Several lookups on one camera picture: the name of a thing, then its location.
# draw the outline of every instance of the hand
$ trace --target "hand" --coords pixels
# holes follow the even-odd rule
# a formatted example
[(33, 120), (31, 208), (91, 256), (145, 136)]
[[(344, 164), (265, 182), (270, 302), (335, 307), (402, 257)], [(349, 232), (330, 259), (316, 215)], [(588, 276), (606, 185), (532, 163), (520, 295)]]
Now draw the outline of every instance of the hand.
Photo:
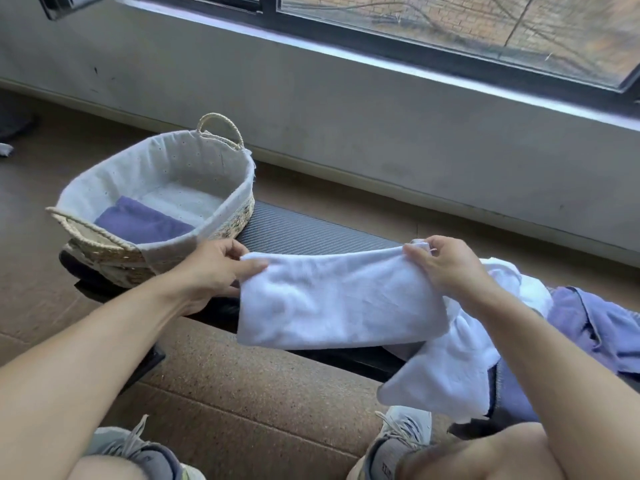
[(433, 254), (412, 244), (404, 245), (404, 253), (425, 270), (433, 285), (446, 296), (468, 303), (499, 288), (466, 242), (441, 235), (432, 235), (426, 242)]
[(171, 280), (190, 304), (184, 314), (201, 311), (214, 296), (240, 296), (240, 290), (231, 286), (260, 273), (268, 265), (263, 259), (239, 259), (249, 250), (235, 239), (201, 242), (178, 266), (164, 276)]

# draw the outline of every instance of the shoe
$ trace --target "shoe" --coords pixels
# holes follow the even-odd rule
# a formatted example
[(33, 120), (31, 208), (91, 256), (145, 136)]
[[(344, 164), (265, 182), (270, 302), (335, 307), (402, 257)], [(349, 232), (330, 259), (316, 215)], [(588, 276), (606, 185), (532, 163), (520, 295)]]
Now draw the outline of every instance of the shoe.
[(431, 440), (431, 413), (406, 406), (391, 406), (387, 414), (376, 411), (382, 420), (382, 429), (370, 444), (367, 453), (358, 460), (347, 475), (347, 480), (370, 480), (371, 462), (382, 443), (400, 440), (412, 451), (429, 445)]
[(201, 471), (181, 464), (169, 448), (140, 439), (148, 415), (129, 431), (124, 428), (98, 428), (83, 456), (107, 455), (131, 460), (150, 480), (206, 480)]

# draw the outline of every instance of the woven basket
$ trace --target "woven basket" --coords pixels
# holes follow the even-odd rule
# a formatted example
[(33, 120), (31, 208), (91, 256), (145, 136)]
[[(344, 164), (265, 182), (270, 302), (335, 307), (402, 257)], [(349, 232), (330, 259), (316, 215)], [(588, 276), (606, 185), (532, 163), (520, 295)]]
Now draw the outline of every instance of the woven basket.
[[(235, 143), (227, 138), (215, 136), (212, 133), (203, 130), (202, 126), (204, 122), (210, 118), (218, 118), (228, 123), (236, 132), (239, 142)], [(250, 154), (250, 152), (244, 148), (242, 136), (235, 124), (221, 114), (210, 113), (203, 116), (197, 126), (196, 132), (197, 135), (203, 139), (218, 141), (234, 150), (242, 150)], [(235, 211), (233, 211), (232, 215), (212, 233), (207, 233), (205, 238), (225, 239), (229, 237), (236, 237), (242, 229), (244, 229), (247, 222), (249, 222), (249, 218), (251, 218), (253, 213), (254, 204), (253, 192), (249, 191), (248, 197), (242, 201)], [(126, 288), (132, 288), (158, 274), (158, 266), (151, 266), (144, 256), (143, 251), (137, 245), (124, 241), (107, 230), (81, 217), (75, 216), (64, 209), (60, 209), (59, 207), (48, 207), (47, 211), (55, 220), (57, 220), (57, 222), (59, 222), (70, 236), (70, 240), (65, 246), (65, 250), (70, 252), (76, 257), (76, 259), (80, 260), (85, 265), (100, 272), (115, 284)], [(160, 266), (160, 268), (162, 269), (160, 272), (166, 271), (180, 263), (187, 254), (188, 252), (185, 252), (165, 260), (161, 263), (162, 266)]]

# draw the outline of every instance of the window sill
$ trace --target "window sill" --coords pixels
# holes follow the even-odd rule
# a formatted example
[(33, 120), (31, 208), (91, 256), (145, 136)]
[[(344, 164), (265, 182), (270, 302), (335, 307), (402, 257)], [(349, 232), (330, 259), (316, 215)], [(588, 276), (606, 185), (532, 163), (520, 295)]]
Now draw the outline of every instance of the window sill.
[[(150, 11), (160, 15), (181, 18), (183, 20), (188, 20), (194, 23), (201, 23), (203, 25), (228, 30), (238, 34), (244, 34), (251, 37), (257, 37), (260, 39), (289, 45), (292, 47), (302, 48), (304, 50), (310, 50), (319, 54), (331, 55), (333, 57), (370, 65), (380, 69), (412, 75), (414, 77), (420, 77), (422, 79), (440, 82), (442, 84), (447, 84), (450, 86), (469, 89), (471, 91), (477, 91), (507, 100), (542, 107), (551, 111), (570, 114), (579, 118), (585, 118), (588, 120), (599, 121), (601, 123), (606, 123), (620, 128), (640, 131), (640, 105), (638, 104), (628, 103), (626, 107), (615, 107), (615, 105), (613, 105), (612, 107), (605, 107), (602, 109), (598, 107), (597, 103), (582, 105), (574, 102), (567, 102), (562, 99), (535, 95), (526, 91), (503, 88), (493, 84), (487, 84), (476, 80), (457, 77), (442, 72), (436, 72), (422, 67), (416, 67), (411, 64), (391, 61), (382, 57), (377, 57), (375, 55), (367, 55), (356, 52), (354, 50), (336, 47), (334, 45), (319, 43), (313, 40), (270, 31), (258, 26), (253, 26), (248, 23), (240, 23), (235, 20), (228, 20), (220, 16), (199, 13), (197, 11), (192, 11), (182, 7), (169, 6), (149, 0), (116, 1), (129, 7)], [(198, 3), (197, 0), (190, 0), (190, 2)], [(226, 7), (224, 9), (234, 10), (233, 8)]]

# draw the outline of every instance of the rope handle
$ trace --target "rope handle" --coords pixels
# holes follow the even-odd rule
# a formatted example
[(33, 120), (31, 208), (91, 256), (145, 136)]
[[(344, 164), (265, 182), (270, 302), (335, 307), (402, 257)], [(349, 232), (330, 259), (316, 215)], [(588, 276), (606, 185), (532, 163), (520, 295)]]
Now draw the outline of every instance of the rope handle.
[(95, 244), (94, 242), (89, 241), (82, 234), (80, 234), (77, 231), (77, 229), (71, 227), (68, 221), (72, 221), (72, 222), (75, 222), (76, 224), (80, 224), (81, 226), (84, 226), (87, 229), (93, 231), (94, 233), (102, 236), (107, 241), (114, 244), (119, 250), (125, 250), (125, 251), (138, 250), (135, 246), (133, 246), (129, 242), (124, 241), (123, 239), (113, 235), (112, 233), (106, 231), (102, 227), (98, 227), (97, 225), (92, 224), (91, 222), (87, 222), (84, 219), (81, 219), (80, 217), (75, 217), (69, 214), (68, 212), (65, 212), (64, 210), (58, 209), (56, 207), (47, 207), (45, 210), (48, 213), (50, 213), (58, 222), (60, 222), (60, 224), (62, 224), (62, 227), (64, 227), (69, 234), (71, 234), (76, 239), (79, 239), (80, 241), (86, 241), (86, 242), (89, 242), (90, 244)]
[[(204, 126), (204, 123), (206, 123), (208, 120), (212, 118), (215, 118), (217, 120), (222, 120), (226, 124), (231, 126), (233, 131), (236, 133), (236, 136), (238, 138), (238, 143), (236, 143), (235, 141), (231, 141), (230, 139), (225, 138), (223, 136), (214, 135), (206, 130), (203, 131), (202, 127)], [(200, 118), (200, 121), (198, 122), (198, 126), (196, 127), (196, 129), (199, 135), (202, 136), (203, 138), (217, 139), (219, 141), (223, 141), (224, 143), (228, 144), (229, 146), (231, 146), (236, 150), (244, 150), (244, 140), (242, 139), (240, 130), (237, 128), (237, 126), (234, 124), (233, 121), (231, 121), (228, 117), (224, 116), (223, 114), (219, 114), (217, 112), (210, 112), (208, 114), (205, 114), (203, 117)]]

